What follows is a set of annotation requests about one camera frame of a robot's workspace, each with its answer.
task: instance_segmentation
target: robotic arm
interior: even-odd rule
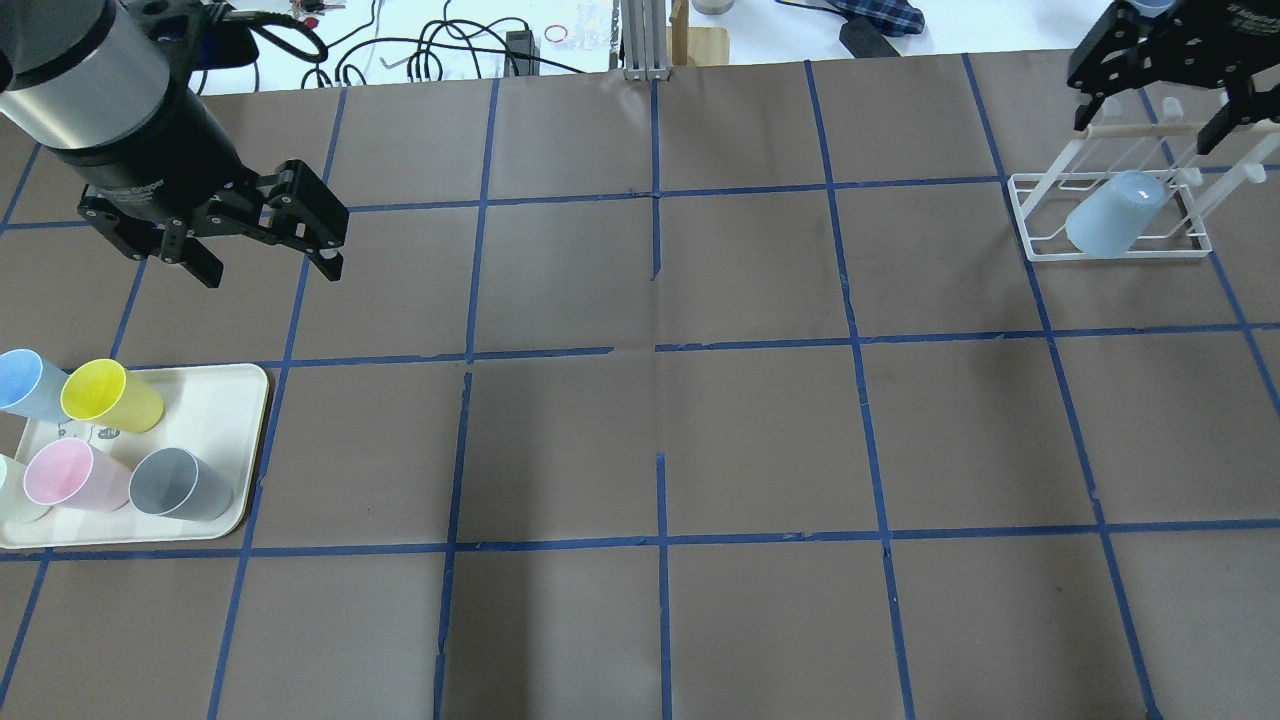
[[[1071,54],[1068,83],[1089,96],[1075,129],[1111,95],[1156,81],[1225,88],[1226,105],[1197,138],[1197,151],[1207,155],[1236,126],[1280,122],[1280,85],[1262,92],[1253,83],[1277,63],[1280,0],[1178,0],[1155,23],[1119,0]]]
[[[265,28],[297,29],[302,54]],[[0,0],[0,113],[70,165],[79,214],[125,258],[155,255],[218,287],[201,237],[246,234],[342,275],[347,208],[301,160],[259,176],[187,88],[193,70],[257,59],[251,35],[308,61],[324,42],[288,15],[198,0]],[[260,222],[268,214],[265,223]]]

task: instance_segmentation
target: light blue cup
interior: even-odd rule
[[[1066,217],[1066,237],[1091,258],[1119,258],[1165,206],[1165,183],[1125,170],[1102,183]]]
[[[67,373],[35,350],[10,350],[0,355],[0,410],[49,423],[70,420],[63,413],[61,395]]]
[[[1174,5],[1174,0],[1129,0],[1144,18],[1155,18]]]

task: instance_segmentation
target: plaid cloth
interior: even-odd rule
[[[919,35],[924,31],[924,13],[908,0],[827,0],[842,13],[861,15],[886,37]]]

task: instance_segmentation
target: yellow cup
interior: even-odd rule
[[[164,398],[115,360],[91,360],[63,386],[63,411],[76,420],[145,433],[164,415]]]

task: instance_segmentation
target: white tray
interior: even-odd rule
[[[142,434],[72,420],[56,425],[28,420],[17,460],[29,462],[59,437],[77,437],[129,468],[161,447],[182,447],[209,462],[233,487],[232,503],[215,520],[175,520],[146,515],[127,502],[111,512],[54,507],[35,523],[0,523],[0,547],[9,550],[68,544],[212,539],[236,529],[244,516],[253,479],[270,382],[257,365],[209,365],[134,370],[164,397],[164,416]]]

